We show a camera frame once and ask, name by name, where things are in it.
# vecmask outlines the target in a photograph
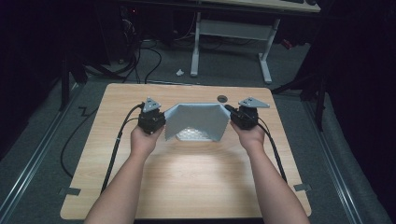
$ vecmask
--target desk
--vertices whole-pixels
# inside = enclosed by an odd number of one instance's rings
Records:
[[[202,2],[222,3],[244,7],[264,7],[278,10],[294,10],[301,12],[320,12],[320,7],[318,5],[310,6],[306,2],[298,4],[280,0],[203,0],[199,1],[199,4]],[[279,23],[280,18],[275,18],[274,24],[272,25],[253,25],[239,22],[201,20],[201,13],[198,12],[195,25],[195,44],[191,59],[191,75],[193,77],[198,76],[200,35],[219,35],[255,39],[263,40],[266,43],[262,53],[259,54],[259,62],[265,83],[271,84],[272,79],[266,60]]]
[[[112,149],[120,126],[130,109],[148,96],[162,104],[161,111],[178,103],[216,103],[219,95],[237,106],[252,96],[269,104],[259,115],[276,142],[290,187],[302,184],[288,139],[271,92],[263,88],[110,84],[106,88],[87,143],[70,187],[81,189],[67,195],[61,211],[65,219],[84,219],[100,195]],[[125,126],[119,153],[110,177],[129,155],[130,131]],[[237,218],[260,217],[248,155],[228,125],[219,142],[165,141],[160,136],[149,156],[142,181],[136,218]],[[268,139],[266,153],[276,164]],[[294,191],[309,216],[311,208],[304,191]]]

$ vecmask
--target wire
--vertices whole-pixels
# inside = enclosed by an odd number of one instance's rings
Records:
[[[201,43],[199,46],[200,46],[200,48],[202,48],[202,49],[218,49],[218,48],[220,48],[222,45],[223,45],[223,39],[224,38],[222,38],[222,37],[218,37],[218,36],[206,36],[206,38],[202,38],[203,40],[205,39],[205,40],[214,40],[214,41],[208,41],[208,43]],[[215,43],[215,42],[217,42],[217,41],[219,41],[218,42],[218,45],[217,46],[215,46],[214,48],[206,48],[206,47],[204,47],[204,44],[213,44],[213,43]]]
[[[160,66],[161,61],[163,60],[163,57],[161,56],[161,54],[157,50],[155,50],[155,49],[147,49],[147,50],[151,50],[151,51],[155,52],[156,54],[158,54],[158,56],[160,57],[160,60],[158,61],[157,65],[155,65],[155,67],[146,75],[145,84],[148,84],[149,75],[151,75],[151,73],[154,72],[154,70],[157,69],[158,66]]]
[[[194,22],[195,22],[195,17],[196,16],[197,16],[197,13],[195,12],[194,16],[192,17],[192,22],[191,22],[191,26],[190,26],[189,31],[185,35],[183,35],[181,38],[175,39],[175,41],[182,40],[182,39],[187,39],[187,38],[190,38],[191,36],[193,36],[193,35],[190,35],[190,32],[192,30],[192,27],[194,26]]]
[[[108,184],[108,179],[110,178],[111,171],[113,170],[114,161],[116,160],[117,151],[119,150],[119,144],[120,144],[120,140],[121,140],[121,137],[122,137],[122,131],[123,131],[125,125],[126,125],[129,121],[133,120],[133,119],[129,119],[129,117],[131,116],[131,114],[132,114],[137,108],[143,108],[144,104],[145,104],[145,103],[142,103],[142,104],[140,104],[140,105],[134,106],[134,108],[132,108],[131,111],[129,111],[128,115],[125,117],[125,120],[124,120],[124,122],[122,123],[122,125],[121,125],[121,127],[120,127],[120,131],[119,131],[119,134],[117,135],[116,143],[114,144],[113,153],[111,154],[110,163],[108,164],[108,168],[107,168],[105,180],[104,180],[104,182],[103,182],[103,186],[102,186],[101,193],[106,189],[107,184]]]
[[[140,56],[142,55],[141,54],[141,49],[142,49],[142,45],[140,45],[139,46],[139,56],[137,57],[137,62],[136,62],[136,67],[134,68],[134,76],[136,77],[136,83],[137,84],[140,84],[140,76],[139,76],[139,74],[137,73],[137,65],[139,64],[139,62],[140,62]]]
[[[62,148],[61,151],[61,166],[62,169],[64,170],[64,172],[70,176],[70,178],[73,178],[73,175],[66,169],[66,167],[64,166],[64,152],[67,148],[67,145],[69,144],[70,140],[73,138],[73,136],[76,134],[77,130],[85,123],[85,121],[87,121],[94,113],[96,113],[96,111],[98,110],[98,107],[96,109],[94,109],[91,114],[89,114],[78,126],[77,128],[72,132],[72,134],[69,136],[69,138],[67,138],[66,143],[64,143],[64,147]]]
[[[265,127],[266,127],[267,129],[265,129],[264,127],[262,127],[262,125],[261,125],[259,122],[257,123],[257,125],[259,125],[259,127],[262,128],[262,130],[265,132],[265,134],[268,135],[268,138],[270,139],[270,142],[271,142],[271,146],[272,146],[272,148],[273,148],[273,150],[274,150],[274,155],[275,155],[277,167],[279,168],[280,175],[281,175],[282,178],[285,180],[285,182],[288,183],[288,179],[286,178],[285,171],[283,170],[282,161],[280,160],[279,153],[277,152],[274,139],[272,138],[272,136],[271,136],[271,134],[270,134],[270,132],[269,132],[269,129],[268,129],[267,125],[265,124],[265,122],[264,122],[264,121],[262,121],[262,122],[264,123],[264,125],[265,125]]]
[[[134,25],[130,21],[128,21],[128,20],[123,20],[123,21],[126,21],[130,26],[132,25],[132,27],[134,28]],[[137,44],[139,44],[139,48],[140,48],[140,44],[141,43],[140,43],[139,39],[140,39],[141,35],[142,35],[142,30],[141,29],[139,29],[138,32],[133,34],[133,36],[131,38],[131,41],[130,41],[131,43],[127,43],[128,46],[127,46],[127,53],[126,53],[127,56],[126,57],[128,58],[129,55],[132,53],[132,56],[131,56],[131,59],[130,59],[129,63],[125,67],[123,67],[123,68],[121,68],[119,70],[109,71],[110,75],[113,75],[113,76],[110,76],[110,77],[118,77],[119,74],[124,73],[124,72],[126,72],[126,71],[128,71],[130,69],[132,69],[132,70],[134,69],[134,67],[136,66],[136,63],[135,63],[135,60],[134,60],[134,57],[135,57],[134,56],[134,51],[138,48]],[[89,73],[91,75],[94,75],[94,76],[106,75],[103,72],[92,71],[87,66],[84,66],[84,69],[85,69],[85,72],[87,72],[87,73]]]
[[[181,46],[181,47],[188,47],[188,46],[191,46],[192,44],[195,43],[195,41],[194,41],[194,39],[192,37],[194,37],[194,35],[188,36],[188,37],[186,37],[184,39],[175,41],[173,43],[178,45],[178,46]],[[187,40],[189,40],[189,42],[187,44],[180,44],[180,42],[187,42]]]
[[[131,68],[131,70],[129,71],[129,73],[123,78],[122,83],[125,83],[126,80],[128,80],[128,77],[132,74],[132,72],[136,69],[137,67],[137,59],[136,56],[132,57],[133,61],[134,61],[134,66]]]
[[[271,133],[270,133],[270,130],[268,129],[267,124],[261,118],[259,118],[259,120],[261,120],[262,123],[264,124],[264,126],[265,126],[265,128],[264,128],[258,121],[256,121],[254,118],[252,118],[251,116],[249,116],[245,112],[244,112],[244,116],[248,117],[250,120],[255,122],[265,132],[265,134],[267,134],[268,138],[270,139],[271,146],[272,146],[272,148],[274,150],[276,164],[277,164],[277,167],[279,168],[280,175],[285,180],[285,182],[288,183],[288,179],[286,178],[285,171],[283,170],[282,161],[280,160],[279,153],[277,152],[275,141],[274,141],[273,137],[271,136]]]
[[[245,42],[238,43],[237,41],[229,40],[229,38],[224,38],[223,41],[224,41],[224,43],[227,43],[227,44],[244,46],[244,45],[254,44],[254,43],[258,42],[259,40],[249,39],[249,40],[245,40]]]

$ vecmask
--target metal bar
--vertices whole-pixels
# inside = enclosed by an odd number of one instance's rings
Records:
[[[191,59],[191,76],[198,76],[198,66],[199,66],[199,37],[201,31],[201,12],[197,12],[197,21],[195,23],[195,41],[194,50],[192,51]]]
[[[359,210],[355,206],[353,197],[350,194],[349,187],[347,186],[347,183],[345,182],[340,170],[338,169],[337,162],[335,161],[332,155],[332,151],[330,150],[330,147],[327,144],[324,133],[319,130],[317,124],[315,123],[314,108],[308,102],[303,102],[303,106],[306,113],[311,118],[310,121],[312,126],[316,130],[318,140],[321,144],[324,161],[326,163],[327,168],[329,169],[329,174],[332,177],[332,182],[334,183],[335,189],[337,190],[341,204],[344,206],[344,209],[346,211],[346,216],[349,219],[349,222],[353,224],[363,223],[363,221],[361,220],[361,215],[359,213]]]
[[[69,86],[69,70],[67,69],[67,56],[62,61],[62,104],[60,111],[64,110],[69,103],[70,86]]]
[[[64,116],[70,108],[70,105],[81,93],[82,88],[82,85],[75,84],[72,89],[73,95],[69,104],[64,110],[58,112],[54,121],[51,123],[40,143],[38,144],[37,148],[35,149],[35,153],[32,155],[31,159],[28,161],[22,173],[15,182],[14,187],[9,192],[7,198],[3,201],[3,204],[0,207],[0,224],[8,222],[9,218],[12,215],[12,212],[14,211],[15,207],[23,196],[23,193],[26,191],[27,187],[35,176],[35,173],[39,168],[41,162],[44,160],[44,157],[49,151],[52,137],[55,135],[56,131],[61,125]]]
[[[268,54],[270,53],[270,49],[271,49],[272,44],[275,39],[275,35],[276,35],[277,27],[279,26],[279,23],[280,23],[280,19],[276,19],[274,21],[274,24],[272,26],[270,34],[266,37],[266,39],[268,39],[268,40],[267,40],[267,43],[265,46],[265,50],[260,57],[260,61],[262,61],[262,62],[265,62],[267,60]]]

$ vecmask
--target black controller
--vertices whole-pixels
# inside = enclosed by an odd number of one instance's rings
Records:
[[[160,106],[160,104],[150,98],[145,102],[137,122],[137,125],[142,128],[145,133],[155,133],[165,124],[165,114],[160,112]]]
[[[231,120],[242,130],[250,130],[257,125],[259,114],[257,108],[249,108],[243,105],[239,106],[239,110],[230,105],[225,108],[231,112]]]
[[[230,105],[224,106],[231,112],[230,119],[242,130],[250,130],[259,123],[259,114],[257,108],[269,108],[266,103],[258,101],[252,97],[239,102],[239,109]]]

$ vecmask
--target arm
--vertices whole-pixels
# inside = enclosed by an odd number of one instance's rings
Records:
[[[259,126],[246,131],[239,129],[232,122],[231,125],[238,133],[239,141],[249,156],[264,222],[309,223],[300,201],[265,154],[264,131]]]
[[[133,223],[139,201],[143,168],[163,127],[146,134],[136,126],[131,132],[131,154],[92,206],[84,223]]]

